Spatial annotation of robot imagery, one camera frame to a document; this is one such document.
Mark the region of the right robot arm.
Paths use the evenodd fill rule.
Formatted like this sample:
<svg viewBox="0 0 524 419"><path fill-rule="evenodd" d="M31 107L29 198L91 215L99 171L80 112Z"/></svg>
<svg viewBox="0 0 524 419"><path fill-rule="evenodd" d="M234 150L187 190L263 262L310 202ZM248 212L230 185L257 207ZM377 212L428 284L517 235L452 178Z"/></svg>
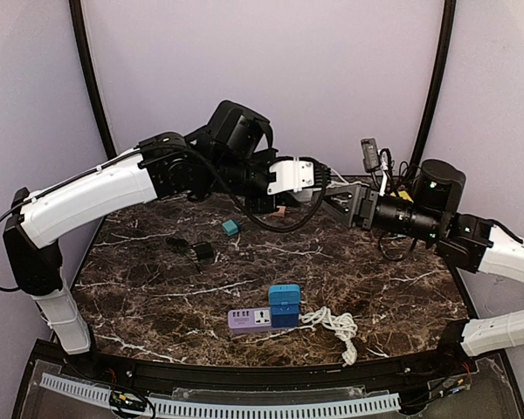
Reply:
<svg viewBox="0 0 524 419"><path fill-rule="evenodd" d="M411 199L381 195L367 184L331 188L325 210L346 227L377 228L421 240L450 266L524 283L524 238L507 226L458 206L465 174L437 159L422 163ZM524 309L488 319L450 322L438 343L440 353L459 359L524 345Z"/></svg>

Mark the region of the purple power strip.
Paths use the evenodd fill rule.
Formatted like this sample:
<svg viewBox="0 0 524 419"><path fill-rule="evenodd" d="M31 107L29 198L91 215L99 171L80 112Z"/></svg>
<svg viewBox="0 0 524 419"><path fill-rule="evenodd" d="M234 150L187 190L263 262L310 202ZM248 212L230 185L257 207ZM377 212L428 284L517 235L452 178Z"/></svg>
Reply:
<svg viewBox="0 0 524 419"><path fill-rule="evenodd" d="M230 310L227 320L232 335L263 333L272 329L270 307Z"/></svg>

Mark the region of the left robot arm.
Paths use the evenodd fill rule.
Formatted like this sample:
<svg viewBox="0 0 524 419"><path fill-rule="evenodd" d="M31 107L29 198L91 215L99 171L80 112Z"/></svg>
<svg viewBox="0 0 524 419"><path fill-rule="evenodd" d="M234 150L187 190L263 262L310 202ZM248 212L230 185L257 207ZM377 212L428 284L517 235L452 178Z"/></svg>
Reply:
<svg viewBox="0 0 524 419"><path fill-rule="evenodd" d="M271 122L230 100L209 121L181 135L165 132L42 191L21 188L0 217L3 244L15 279L12 292L29 295L66 354L91 351L93 338L62 274L59 239L78 227L136 204L187 192L269 200L275 193Z"/></svg>

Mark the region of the blue adapter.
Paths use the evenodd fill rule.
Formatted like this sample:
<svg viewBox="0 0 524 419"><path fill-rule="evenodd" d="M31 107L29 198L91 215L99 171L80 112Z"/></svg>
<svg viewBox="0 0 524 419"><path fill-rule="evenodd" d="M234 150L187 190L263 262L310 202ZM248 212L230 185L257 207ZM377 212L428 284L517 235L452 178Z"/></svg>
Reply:
<svg viewBox="0 0 524 419"><path fill-rule="evenodd" d="M271 285L268 289L268 301L271 306L299 305L301 289L296 284Z"/></svg>

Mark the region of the yellow cube socket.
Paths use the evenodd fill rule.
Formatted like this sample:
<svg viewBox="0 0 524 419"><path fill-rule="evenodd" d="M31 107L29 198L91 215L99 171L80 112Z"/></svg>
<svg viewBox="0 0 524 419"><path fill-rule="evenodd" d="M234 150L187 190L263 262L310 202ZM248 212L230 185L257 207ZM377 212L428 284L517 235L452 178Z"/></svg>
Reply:
<svg viewBox="0 0 524 419"><path fill-rule="evenodd" d="M405 191L405 190L399 191L398 192L398 196L403 198L406 201L410 201L410 202L413 201L413 199L410 197L409 193L407 191Z"/></svg>

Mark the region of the white charger cube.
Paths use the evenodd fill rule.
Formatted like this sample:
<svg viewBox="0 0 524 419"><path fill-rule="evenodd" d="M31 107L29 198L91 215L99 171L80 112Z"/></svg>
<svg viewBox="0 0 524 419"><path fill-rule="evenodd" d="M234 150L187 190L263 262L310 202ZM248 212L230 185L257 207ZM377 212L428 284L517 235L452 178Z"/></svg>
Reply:
<svg viewBox="0 0 524 419"><path fill-rule="evenodd" d="M309 203L311 202L314 198L316 198L321 192L321 189L320 188L316 188L316 189L310 189L310 188L306 188L306 189L301 189L300 191L297 191L297 192L290 192L290 195L296 199L299 203Z"/></svg>

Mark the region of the dark blue cube socket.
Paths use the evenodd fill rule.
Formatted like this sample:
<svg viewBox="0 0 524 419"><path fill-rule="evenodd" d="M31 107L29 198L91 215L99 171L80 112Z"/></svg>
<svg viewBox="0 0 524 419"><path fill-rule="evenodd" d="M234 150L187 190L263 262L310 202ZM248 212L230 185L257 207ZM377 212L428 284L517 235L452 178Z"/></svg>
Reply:
<svg viewBox="0 0 524 419"><path fill-rule="evenodd" d="M298 305L271 306L273 328L295 328L299 324L300 308Z"/></svg>

